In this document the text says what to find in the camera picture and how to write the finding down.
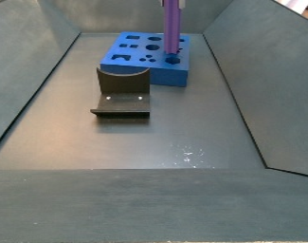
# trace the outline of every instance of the gray surface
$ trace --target gray surface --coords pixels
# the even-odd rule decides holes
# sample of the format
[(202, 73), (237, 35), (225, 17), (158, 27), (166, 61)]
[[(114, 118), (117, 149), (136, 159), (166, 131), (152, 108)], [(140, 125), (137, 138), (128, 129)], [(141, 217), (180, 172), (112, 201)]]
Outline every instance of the gray surface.
[[(82, 32), (162, 31), (157, 0), (50, 0)], [(201, 33), (231, 0), (188, 0), (181, 31)]]
[(0, 2), (0, 137), (77, 34), (46, 1)]
[(267, 166), (308, 174), (308, 20), (234, 0), (205, 36)]
[(0, 169), (263, 169), (202, 35), (192, 35), (188, 87), (150, 86), (149, 121), (90, 114), (114, 38), (78, 38), (0, 143)]
[(0, 240), (308, 241), (308, 178), (269, 170), (0, 171)]

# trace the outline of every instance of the purple rod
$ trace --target purple rod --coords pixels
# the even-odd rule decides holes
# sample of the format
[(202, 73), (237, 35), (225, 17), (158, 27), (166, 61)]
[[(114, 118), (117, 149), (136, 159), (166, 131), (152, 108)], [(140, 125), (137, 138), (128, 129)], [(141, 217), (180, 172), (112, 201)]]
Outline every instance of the purple rod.
[(165, 10), (165, 52), (176, 54), (178, 51), (180, 13), (178, 0), (164, 0)]

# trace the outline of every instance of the blue block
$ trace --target blue block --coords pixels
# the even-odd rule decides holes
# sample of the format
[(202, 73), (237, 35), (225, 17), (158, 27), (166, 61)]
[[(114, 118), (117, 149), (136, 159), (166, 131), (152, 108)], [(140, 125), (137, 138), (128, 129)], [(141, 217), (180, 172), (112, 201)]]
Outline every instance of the blue block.
[(100, 69), (114, 74), (132, 74), (150, 68), (150, 83), (186, 86), (189, 72), (189, 36), (180, 36), (177, 54), (165, 54), (164, 35), (121, 32)]

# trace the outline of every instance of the hole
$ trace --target hole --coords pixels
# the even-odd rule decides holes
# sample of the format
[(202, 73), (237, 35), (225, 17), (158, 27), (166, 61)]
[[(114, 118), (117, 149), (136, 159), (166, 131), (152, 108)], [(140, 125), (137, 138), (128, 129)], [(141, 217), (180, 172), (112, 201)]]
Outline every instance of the hole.
[(122, 58), (125, 61), (129, 61), (130, 56), (129, 55), (113, 55), (112, 60), (114, 60), (116, 58)]
[(166, 57), (165, 59), (166, 63), (170, 65), (177, 65), (180, 64), (180, 59), (177, 57)]
[(157, 45), (148, 45), (145, 48), (148, 50), (157, 50), (160, 47)]
[(130, 40), (138, 40), (138, 39), (140, 39), (140, 36), (136, 36), (136, 35), (128, 35), (128, 36), (126, 36), (126, 39), (130, 39)]
[(160, 37), (148, 37), (148, 40), (153, 41), (153, 42), (158, 42), (161, 41)]

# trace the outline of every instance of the bin floor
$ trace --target bin floor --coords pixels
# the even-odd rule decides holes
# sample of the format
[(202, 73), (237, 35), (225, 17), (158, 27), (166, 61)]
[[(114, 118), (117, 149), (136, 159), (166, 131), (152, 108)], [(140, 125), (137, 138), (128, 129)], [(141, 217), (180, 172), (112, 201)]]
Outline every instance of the bin floor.
[(202, 35), (190, 35), (188, 87), (150, 86), (148, 120), (90, 114), (116, 36), (78, 37), (0, 142), (0, 169), (263, 169)]

